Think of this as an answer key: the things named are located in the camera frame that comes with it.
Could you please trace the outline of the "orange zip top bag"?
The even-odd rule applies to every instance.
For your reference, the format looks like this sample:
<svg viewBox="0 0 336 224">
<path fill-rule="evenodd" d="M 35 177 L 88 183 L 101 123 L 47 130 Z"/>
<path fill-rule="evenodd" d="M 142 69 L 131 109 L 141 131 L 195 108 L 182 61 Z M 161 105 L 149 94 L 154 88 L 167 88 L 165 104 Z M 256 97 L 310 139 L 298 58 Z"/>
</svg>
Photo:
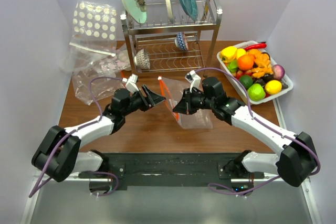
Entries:
<svg viewBox="0 0 336 224">
<path fill-rule="evenodd" d="M 180 80 L 158 76 L 161 96 L 175 121 L 183 129 L 211 129 L 213 127 L 209 110 L 191 110 L 190 84 Z"/>
</svg>

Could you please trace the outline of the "dark green avocado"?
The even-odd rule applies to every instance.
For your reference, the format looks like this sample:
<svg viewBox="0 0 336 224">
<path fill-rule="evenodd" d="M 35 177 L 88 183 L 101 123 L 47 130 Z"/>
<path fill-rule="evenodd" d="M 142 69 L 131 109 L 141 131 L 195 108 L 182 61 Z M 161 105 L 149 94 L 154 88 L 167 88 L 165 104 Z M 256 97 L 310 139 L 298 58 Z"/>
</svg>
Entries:
<svg viewBox="0 0 336 224">
<path fill-rule="evenodd" d="M 254 84 L 252 77 L 246 74 L 242 75 L 239 78 L 239 82 L 244 86 L 246 90 L 248 90 Z"/>
</svg>

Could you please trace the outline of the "orange fruit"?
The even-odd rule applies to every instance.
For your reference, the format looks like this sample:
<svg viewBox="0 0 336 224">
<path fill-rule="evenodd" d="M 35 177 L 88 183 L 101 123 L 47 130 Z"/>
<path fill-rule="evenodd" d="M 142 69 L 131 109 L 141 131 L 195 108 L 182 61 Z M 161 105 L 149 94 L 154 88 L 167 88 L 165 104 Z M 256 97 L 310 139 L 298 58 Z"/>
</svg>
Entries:
<svg viewBox="0 0 336 224">
<path fill-rule="evenodd" d="M 253 68 L 254 66 L 254 56 L 250 54 L 245 54 L 238 58 L 238 68 L 242 71 L 247 71 Z"/>
</svg>

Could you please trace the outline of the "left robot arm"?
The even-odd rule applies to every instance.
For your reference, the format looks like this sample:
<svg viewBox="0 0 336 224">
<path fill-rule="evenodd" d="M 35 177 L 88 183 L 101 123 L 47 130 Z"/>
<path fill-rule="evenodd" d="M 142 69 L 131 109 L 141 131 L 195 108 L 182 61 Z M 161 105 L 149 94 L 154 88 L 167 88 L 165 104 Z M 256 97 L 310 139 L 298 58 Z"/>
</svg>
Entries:
<svg viewBox="0 0 336 224">
<path fill-rule="evenodd" d="M 118 89 L 102 114 L 95 119 L 73 127 L 53 126 L 49 129 L 31 163 L 57 182 L 72 173 L 90 171 L 97 178 L 108 174 L 108 159 L 98 151 L 81 153 L 79 150 L 92 141 L 117 132 L 125 124 L 127 115 L 147 111 L 165 101 L 165 97 L 146 86 L 131 93 Z"/>
</svg>

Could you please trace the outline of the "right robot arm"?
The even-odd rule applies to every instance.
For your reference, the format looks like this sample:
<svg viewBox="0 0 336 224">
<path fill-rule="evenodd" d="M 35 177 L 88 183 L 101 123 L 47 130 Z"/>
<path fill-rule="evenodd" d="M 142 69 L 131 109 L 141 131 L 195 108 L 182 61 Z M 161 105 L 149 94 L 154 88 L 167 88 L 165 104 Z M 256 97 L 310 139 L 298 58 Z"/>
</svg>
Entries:
<svg viewBox="0 0 336 224">
<path fill-rule="evenodd" d="M 198 110 L 211 110 L 217 119 L 244 130 L 273 151 L 272 154 L 241 153 L 225 165 L 237 177 L 246 178 L 254 172 L 270 173 L 299 187 L 308 176 L 319 171 L 317 152 L 309 134 L 295 134 L 262 118 L 244 102 L 227 96 L 216 77 L 202 80 L 196 73 L 189 73 L 186 79 L 191 86 L 183 90 L 173 112 L 192 115 Z"/>
</svg>

